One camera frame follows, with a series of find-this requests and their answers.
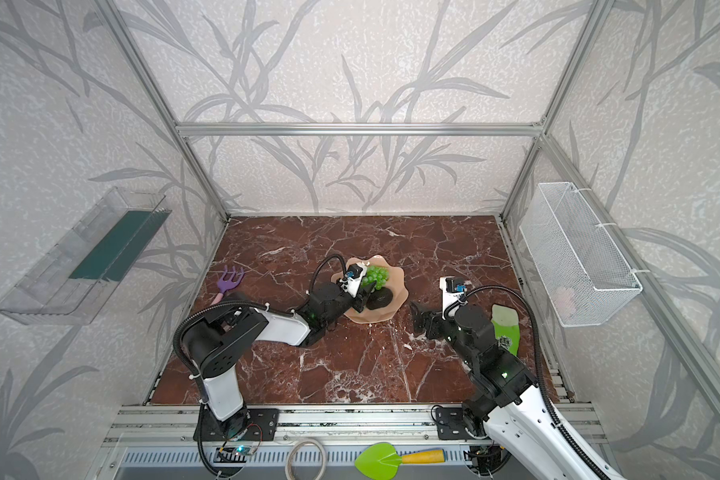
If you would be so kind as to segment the pink scalloped fruit bowl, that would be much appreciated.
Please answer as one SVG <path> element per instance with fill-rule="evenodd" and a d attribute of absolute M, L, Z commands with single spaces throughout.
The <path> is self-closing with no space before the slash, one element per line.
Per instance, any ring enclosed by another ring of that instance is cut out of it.
<path fill-rule="evenodd" d="M 387 280 L 380 289 L 370 294 L 362 312 L 349 308 L 344 316 L 356 324 L 376 324 L 391 320 L 408 298 L 403 269 L 391 266 L 380 255 L 367 260 L 349 259 L 349 265 L 355 263 L 367 263 L 369 268 L 380 267 L 386 271 Z"/>

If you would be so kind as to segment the dark avocado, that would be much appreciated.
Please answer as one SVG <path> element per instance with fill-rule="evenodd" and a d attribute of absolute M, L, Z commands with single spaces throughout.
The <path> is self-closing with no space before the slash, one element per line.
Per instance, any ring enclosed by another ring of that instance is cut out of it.
<path fill-rule="evenodd" d="M 386 287 L 373 291 L 366 302 L 369 310 L 378 310 L 387 307 L 394 299 L 394 293 Z"/>

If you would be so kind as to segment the green grape bunch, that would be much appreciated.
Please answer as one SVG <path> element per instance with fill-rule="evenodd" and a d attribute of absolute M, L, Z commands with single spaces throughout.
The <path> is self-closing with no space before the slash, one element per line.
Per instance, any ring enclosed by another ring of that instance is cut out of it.
<path fill-rule="evenodd" d="M 386 267 L 378 265 L 369 265 L 361 280 L 363 288 L 372 285 L 374 291 L 381 290 L 385 287 L 389 279 L 389 270 Z"/>

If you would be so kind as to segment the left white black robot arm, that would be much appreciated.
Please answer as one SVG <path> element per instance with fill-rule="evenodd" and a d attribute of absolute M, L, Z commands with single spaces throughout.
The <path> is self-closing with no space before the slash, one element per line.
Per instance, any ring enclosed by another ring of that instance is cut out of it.
<path fill-rule="evenodd" d="M 326 283 L 311 292 L 304 305 L 288 312 L 245 298 L 222 301 L 177 327 L 173 351 L 188 368 L 203 404 L 217 421 L 226 422 L 245 407 L 235 366 L 254 343 L 308 348 L 349 310 L 362 311 L 369 295 L 367 287 Z"/>

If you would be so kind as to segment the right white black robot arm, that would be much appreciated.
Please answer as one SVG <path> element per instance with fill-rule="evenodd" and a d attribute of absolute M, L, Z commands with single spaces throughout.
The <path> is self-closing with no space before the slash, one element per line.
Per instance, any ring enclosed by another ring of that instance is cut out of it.
<path fill-rule="evenodd" d="M 453 314 L 410 305 L 414 332 L 443 339 L 468 367 L 476 396 L 463 403 L 476 436 L 508 450 L 538 479 L 620 479 L 622 476 L 565 420 L 525 363 L 502 347 L 477 305 Z"/>

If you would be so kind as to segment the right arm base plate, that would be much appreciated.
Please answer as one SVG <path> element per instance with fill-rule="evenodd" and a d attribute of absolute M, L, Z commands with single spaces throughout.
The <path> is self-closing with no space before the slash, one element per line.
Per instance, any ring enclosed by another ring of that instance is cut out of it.
<path fill-rule="evenodd" d="M 435 404 L 430 409 L 431 419 L 439 440 L 471 440 L 461 406 L 446 407 Z"/>

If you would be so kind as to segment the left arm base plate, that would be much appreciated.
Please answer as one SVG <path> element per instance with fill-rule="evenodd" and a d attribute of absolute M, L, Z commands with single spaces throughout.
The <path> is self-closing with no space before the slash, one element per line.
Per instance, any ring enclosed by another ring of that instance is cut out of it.
<path fill-rule="evenodd" d="M 195 441 L 272 441 L 278 426 L 280 410 L 243 407 L 226 420 L 218 420 L 204 407 L 193 434 Z"/>

